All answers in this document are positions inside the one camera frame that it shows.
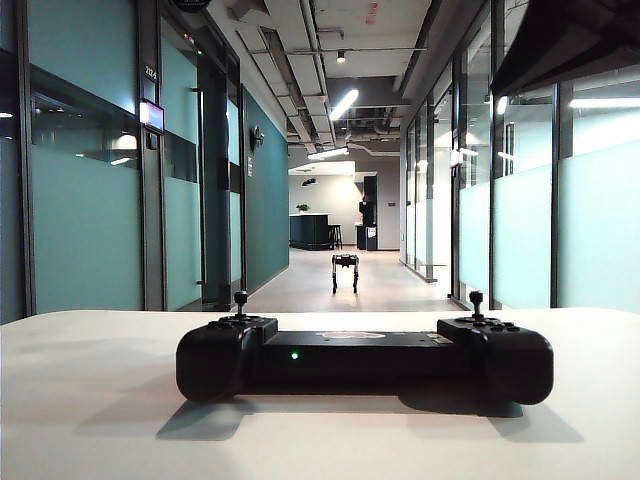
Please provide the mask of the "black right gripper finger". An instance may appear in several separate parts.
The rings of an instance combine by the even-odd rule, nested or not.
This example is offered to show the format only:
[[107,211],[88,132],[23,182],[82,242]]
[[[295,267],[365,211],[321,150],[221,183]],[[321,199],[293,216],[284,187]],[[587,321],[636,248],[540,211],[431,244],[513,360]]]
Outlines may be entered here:
[[491,90],[512,96],[638,62],[637,1],[531,1]]

